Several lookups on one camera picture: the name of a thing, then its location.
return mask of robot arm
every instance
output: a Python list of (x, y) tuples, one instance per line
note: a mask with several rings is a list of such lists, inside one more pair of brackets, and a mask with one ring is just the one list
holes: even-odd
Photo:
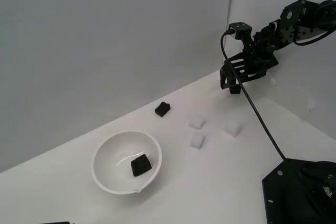
[[(243, 51), (229, 60), (242, 82), (259, 79), (266, 75), (267, 69), (278, 64), (274, 51), (292, 42), (296, 45), (309, 45), (336, 30), (336, 2), (325, 1), (316, 4), (299, 0), (285, 7), (280, 19), (269, 23), (257, 32), (252, 39), (252, 27), (238, 22), (229, 25), (227, 31), (235, 39), (243, 42)], [(309, 42), (298, 41), (313, 38)], [(220, 69), (222, 89), (230, 88), (231, 93), (240, 93), (240, 86), (226, 62)]]

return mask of bowl rim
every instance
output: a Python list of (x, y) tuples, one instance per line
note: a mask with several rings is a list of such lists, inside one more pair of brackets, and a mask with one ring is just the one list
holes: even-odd
[[(156, 145), (156, 147), (158, 148), (157, 150), (159, 151), (159, 162), (157, 163), (157, 166), (156, 166), (156, 170), (155, 172), (153, 173), (153, 175), (146, 181), (146, 183), (141, 187), (141, 189), (139, 191), (136, 191), (136, 190), (128, 190), (128, 191), (115, 191), (115, 190), (112, 190), (112, 189), (109, 189), (107, 188), (106, 186), (104, 186), (102, 183), (99, 182), (98, 178), (96, 177), (96, 174), (95, 174), (95, 169), (94, 169), (94, 164), (95, 164), (95, 159), (96, 159), (96, 155), (99, 151), (99, 149), (102, 147), (102, 145), (107, 142), (108, 140), (110, 140), (111, 138), (113, 138), (114, 136), (116, 135), (119, 135), (119, 134), (122, 134), (122, 133), (126, 133), (126, 132), (137, 132), (137, 133), (141, 133), (141, 134), (144, 134), (146, 136), (148, 136)], [(162, 150), (161, 150), (161, 147), (159, 145), (159, 143), (157, 142), (157, 140), (150, 134), (146, 133), (146, 132), (143, 132), (143, 131), (139, 131), (139, 130), (125, 130), (125, 131), (117, 131), (115, 132), (114, 134), (112, 134), (111, 136), (109, 136), (107, 139), (105, 139), (104, 141), (102, 141), (97, 149), (95, 150), (95, 152), (93, 153), (93, 156), (92, 156), (92, 160), (91, 160), (91, 175), (92, 175), (92, 178), (94, 180), (94, 182), (96, 182), (96, 184), (101, 188), (103, 189), (104, 191), (107, 191), (108, 193), (111, 193), (111, 194), (117, 194), (117, 195), (125, 195), (125, 194), (132, 194), (132, 193), (139, 193), (143, 188), (145, 188), (150, 182), (152, 182), (152, 180), (156, 177), (157, 173), (159, 172), (160, 170), (160, 167), (161, 167), (161, 163), (162, 163)]]

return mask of black object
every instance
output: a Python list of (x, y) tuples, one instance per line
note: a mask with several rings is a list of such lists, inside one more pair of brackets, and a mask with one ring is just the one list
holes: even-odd
[[(230, 88), (232, 94), (239, 93), (236, 77), (228, 65), (230, 61), (242, 83), (264, 77), (268, 69), (278, 64), (274, 51), (292, 42), (299, 46), (317, 42), (336, 30), (336, 2), (321, 4), (299, 0), (285, 7), (280, 19), (269, 23), (251, 38), (252, 27), (237, 22), (229, 25), (229, 32), (243, 42), (243, 51), (224, 61), (220, 69), (222, 89)], [(300, 40), (320, 37), (308, 42)]]
[(301, 185), (282, 162), (262, 181), (267, 222), (278, 224), (330, 224), (336, 223), (336, 164), (287, 159), (312, 199), (307, 199)]
[(148, 172), (152, 169), (151, 162), (149, 162), (146, 154), (137, 157), (135, 160), (131, 162), (133, 176), (137, 177), (145, 172)]
[(170, 110), (170, 104), (161, 102), (161, 104), (155, 109), (155, 112), (157, 115), (160, 117), (163, 117), (164, 115), (167, 114), (167, 112)]

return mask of black bracket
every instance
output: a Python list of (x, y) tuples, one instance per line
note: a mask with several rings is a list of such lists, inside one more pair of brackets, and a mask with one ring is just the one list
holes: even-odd
[[(255, 35), (255, 40), (256, 38), (258, 39), (257, 42), (251, 38), (252, 27), (249, 25), (238, 22), (230, 24), (229, 28), (235, 31), (233, 34), (234, 38), (241, 40), (244, 45), (243, 52), (229, 59), (242, 83), (264, 77), (267, 69), (278, 64), (277, 59), (273, 55), (278, 45), (274, 43), (274, 45), (269, 45), (268, 47), (261, 47), (264, 41), (266, 41), (264, 37), (269, 39), (274, 34), (275, 25), (270, 23), (268, 27), (257, 33)], [(230, 88), (231, 94), (240, 93), (240, 86), (226, 61), (219, 73), (221, 75), (220, 86), (222, 89)]]

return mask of black sponge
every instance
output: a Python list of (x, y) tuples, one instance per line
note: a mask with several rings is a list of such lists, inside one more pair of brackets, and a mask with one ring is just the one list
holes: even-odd
[(161, 104), (155, 109), (155, 112), (157, 115), (160, 117), (163, 117), (164, 115), (167, 114), (167, 112), (170, 110), (170, 104), (161, 102)]
[(137, 157), (135, 160), (131, 162), (133, 176), (137, 177), (145, 172), (148, 172), (152, 169), (151, 162), (149, 162), (146, 154)]

